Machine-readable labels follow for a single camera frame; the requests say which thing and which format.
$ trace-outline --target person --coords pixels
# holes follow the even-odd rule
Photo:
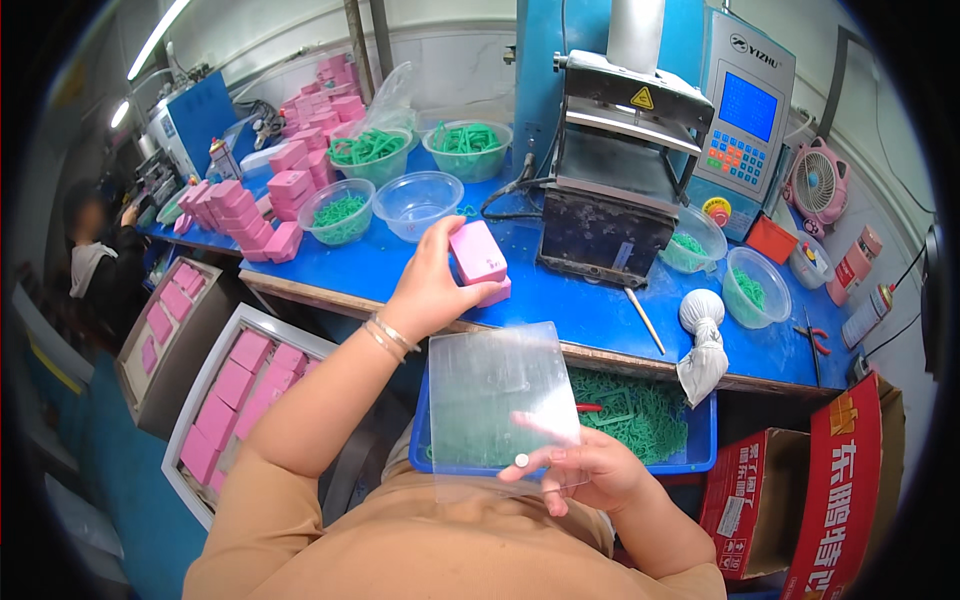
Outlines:
[[[448,236],[464,221],[446,217],[423,235],[379,311],[402,340],[443,329],[499,289],[454,282]],[[533,452],[526,468],[498,474],[512,482],[549,466],[554,479],[586,471],[583,485],[504,498],[497,479],[465,478],[466,500],[437,503],[433,476],[395,447],[383,484],[324,528],[318,477],[408,349],[366,325],[242,444],[185,598],[726,598],[712,539],[626,446],[588,428],[582,445]],[[639,570],[612,560],[604,513]]]
[[[149,294],[143,287],[144,244],[136,232],[136,207],[128,207],[113,235],[107,200],[89,182],[70,188],[63,200],[63,231],[70,260],[70,296],[81,299],[125,340]]]

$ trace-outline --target wooden stick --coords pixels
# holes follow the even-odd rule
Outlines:
[[[666,350],[663,349],[663,344],[660,342],[660,336],[657,335],[657,331],[654,329],[650,320],[647,319],[647,313],[643,312],[643,307],[640,306],[640,302],[636,299],[636,294],[634,294],[633,288],[624,287],[623,290],[627,293],[627,296],[630,298],[630,301],[636,307],[636,312],[640,313],[640,318],[647,325],[647,330],[650,331],[650,335],[653,336],[654,342],[657,342],[657,348],[660,348],[660,354],[666,354]]]

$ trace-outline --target tan shirt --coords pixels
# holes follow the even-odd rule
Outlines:
[[[245,458],[185,598],[726,598],[713,564],[657,581],[614,562],[610,529],[573,501],[563,518],[536,498],[477,487],[438,504],[433,477],[404,463],[323,529],[315,487]]]

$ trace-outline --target floor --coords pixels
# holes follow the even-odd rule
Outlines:
[[[160,472],[166,442],[140,431],[101,352],[88,392],[75,396],[28,352],[37,390],[59,408],[58,433],[80,464],[87,497],[107,513],[123,544],[121,565],[144,600],[179,598],[204,549],[206,530]]]

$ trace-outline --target hand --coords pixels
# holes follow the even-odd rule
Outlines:
[[[120,217],[120,227],[126,227],[127,225],[136,226],[136,206],[129,206],[127,210],[123,211],[123,216]]]
[[[464,312],[500,291],[497,282],[459,287],[448,263],[450,234],[466,217],[444,217],[433,224],[417,244],[403,269],[393,296],[380,311],[384,323],[410,342],[422,340],[453,323]]]
[[[589,427],[580,427],[580,442],[567,449],[547,446],[535,450],[525,468],[509,466],[496,476],[513,483],[538,468],[549,467],[541,485],[543,503],[552,516],[566,515],[566,497],[614,514],[637,502],[645,484],[652,480],[640,459],[627,446]],[[587,483],[571,485],[588,478]]]

